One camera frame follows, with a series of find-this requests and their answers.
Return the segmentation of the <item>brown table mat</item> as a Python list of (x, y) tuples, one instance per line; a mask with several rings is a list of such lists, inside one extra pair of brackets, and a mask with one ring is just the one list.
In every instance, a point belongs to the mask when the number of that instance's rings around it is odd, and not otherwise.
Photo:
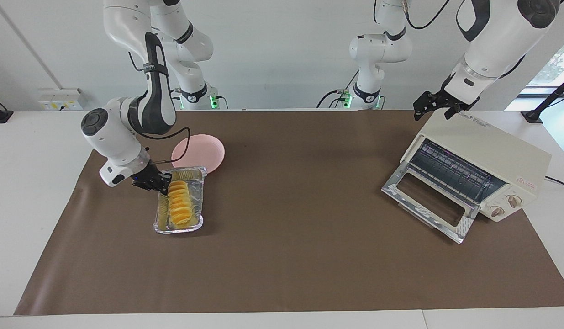
[(564, 306), (526, 214), (463, 244), (381, 191), (426, 118), (407, 111), (184, 112), (219, 138), (204, 225), (160, 235), (156, 192), (108, 187), (93, 151), (16, 315)]

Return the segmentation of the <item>window with green view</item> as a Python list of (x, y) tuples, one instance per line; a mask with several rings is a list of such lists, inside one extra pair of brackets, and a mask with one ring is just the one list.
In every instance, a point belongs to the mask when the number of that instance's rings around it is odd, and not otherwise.
[(564, 45), (526, 85), (527, 88), (557, 87), (564, 82)]

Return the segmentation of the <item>sliced yellow bread loaf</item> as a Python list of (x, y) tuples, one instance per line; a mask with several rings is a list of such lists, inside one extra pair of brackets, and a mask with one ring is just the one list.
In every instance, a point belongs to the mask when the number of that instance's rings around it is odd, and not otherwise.
[(169, 218), (177, 229), (185, 228), (193, 218), (190, 191), (185, 181), (172, 181), (168, 188)]

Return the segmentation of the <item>cream toaster oven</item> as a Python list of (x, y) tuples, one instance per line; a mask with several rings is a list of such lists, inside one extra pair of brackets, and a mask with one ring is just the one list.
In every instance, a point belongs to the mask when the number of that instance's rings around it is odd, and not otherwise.
[[(491, 206), (503, 208), (505, 214), (500, 221), (536, 200), (551, 160), (551, 154), (464, 111), (450, 120), (446, 119), (445, 110), (434, 111), (412, 140), (401, 162), (410, 162), (424, 139), (506, 182), (478, 203), (480, 213), (488, 219)], [(522, 198), (522, 208), (511, 208), (507, 195)]]

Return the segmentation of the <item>aluminium foil tray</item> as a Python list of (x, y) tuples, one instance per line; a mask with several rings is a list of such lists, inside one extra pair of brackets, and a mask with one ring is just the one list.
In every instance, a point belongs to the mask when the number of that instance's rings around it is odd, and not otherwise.
[(182, 229), (173, 226), (169, 218), (169, 202), (168, 196), (161, 193), (158, 195), (156, 221), (153, 229), (158, 234), (176, 234), (191, 233), (200, 229), (203, 225), (202, 206), (203, 206), (203, 183), (206, 177), (206, 169), (204, 167), (177, 167), (163, 174), (171, 174), (172, 181), (185, 181), (190, 191), (190, 199), (193, 206), (193, 218), (189, 225)]

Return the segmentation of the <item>white wall socket box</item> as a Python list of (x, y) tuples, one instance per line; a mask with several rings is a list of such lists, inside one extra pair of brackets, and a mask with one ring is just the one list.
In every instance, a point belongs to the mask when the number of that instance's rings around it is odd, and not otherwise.
[(39, 88), (38, 102), (43, 111), (83, 111), (87, 100), (78, 88)]

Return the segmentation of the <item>black clamp stand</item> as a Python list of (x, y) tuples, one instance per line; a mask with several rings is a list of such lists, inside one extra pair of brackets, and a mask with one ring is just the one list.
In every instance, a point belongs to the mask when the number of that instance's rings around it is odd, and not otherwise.
[(564, 100), (564, 82), (554, 90), (534, 110), (522, 111), (521, 115), (528, 123), (543, 124), (540, 116), (547, 108), (555, 106)]

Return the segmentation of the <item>silver glass oven door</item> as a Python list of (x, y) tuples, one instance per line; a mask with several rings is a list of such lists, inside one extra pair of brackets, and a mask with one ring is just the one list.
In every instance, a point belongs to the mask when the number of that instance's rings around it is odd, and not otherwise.
[[(413, 196), (411, 191), (402, 189), (405, 177), (418, 181), (417, 196)], [(409, 214), (428, 227), (439, 230), (459, 245), (465, 241), (470, 227), (480, 212), (480, 205), (474, 200), (450, 189), (434, 175), (409, 162), (401, 162), (381, 190)], [(443, 208), (442, 205), (437, 204), (437, 198), (453, 203), (463, 209), (463, 213), (453, 223), (448, 222), (436, 212), (437, 209)]]

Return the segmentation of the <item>pink round plate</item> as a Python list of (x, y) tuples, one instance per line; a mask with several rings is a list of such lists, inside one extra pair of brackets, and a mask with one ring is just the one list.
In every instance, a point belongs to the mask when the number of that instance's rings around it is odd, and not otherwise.
[(217, 170), (225, 159), (221, 140), (207, 134), (182, 139), (172, 152), (173, 167), (204, 167), (208, 174)]

